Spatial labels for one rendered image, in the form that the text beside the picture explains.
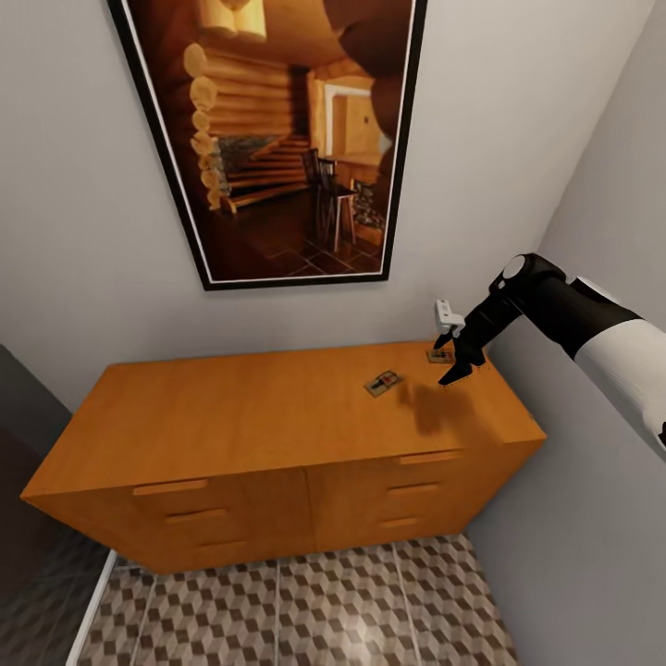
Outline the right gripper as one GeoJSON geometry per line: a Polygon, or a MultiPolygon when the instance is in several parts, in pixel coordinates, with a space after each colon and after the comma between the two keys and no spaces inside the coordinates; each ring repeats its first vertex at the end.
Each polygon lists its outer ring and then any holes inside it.
{"type": "Polygon", "coordinates": [[[444,337],[436,340],[435,350],[439,350],[447,344],[453,344],[455,347],[455,359],[457,363],[451,370],[439,380],[440,385],[448,385],[460,378],[473,373],[473,365],[480,366],[486,362],[484,347],[490,341],[498,336],[503,329],[496,326],[483,313],[481,309],[476,308],[468,315],[465,320],[465,328],[460,332],[458,338],[452,339],[452,331],[445,333],[444,337]]]}

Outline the mousetrap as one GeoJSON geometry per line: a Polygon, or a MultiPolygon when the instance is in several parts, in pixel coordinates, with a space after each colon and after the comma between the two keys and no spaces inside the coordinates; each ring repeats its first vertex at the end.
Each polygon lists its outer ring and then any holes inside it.
{"type": "Polygon", "coordinates": [[[452,366],[457,363],[455,359],[455,350],[452,349],[452,352],[444,353],[444,351],[433,350],[426,351],[427,359],[430,363],[452,363],[452,366]]]}
{"type": "Polygon", "coordinates": [[[395,373],[392,369],[388,369],[386,373],[378,375],[378,377],[373,378],[370,382],[365,384],[365,387],[375,396],[385,393],[388,389],[391,389],[393,386],[396,386],[402,382],[402,377],[395,373]]]}

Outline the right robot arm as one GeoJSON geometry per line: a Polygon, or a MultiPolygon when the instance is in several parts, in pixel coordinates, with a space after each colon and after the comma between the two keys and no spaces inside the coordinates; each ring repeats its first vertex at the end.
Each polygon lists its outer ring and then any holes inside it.
{"type": "Polygon", "coordinates": [[[514,257],[488,287],[490,295],[466,318],[450,302],[435,302],[440,335],[457,363],[439,380],[448,385],[486,362],[484,347],[524,314],[562,345],[630,427],[666,463],[666,333],[621,307],[585,277],[567,275],[536,253],[514,257]],[[499,284],[505,281],[501,289],[499,284]]]}

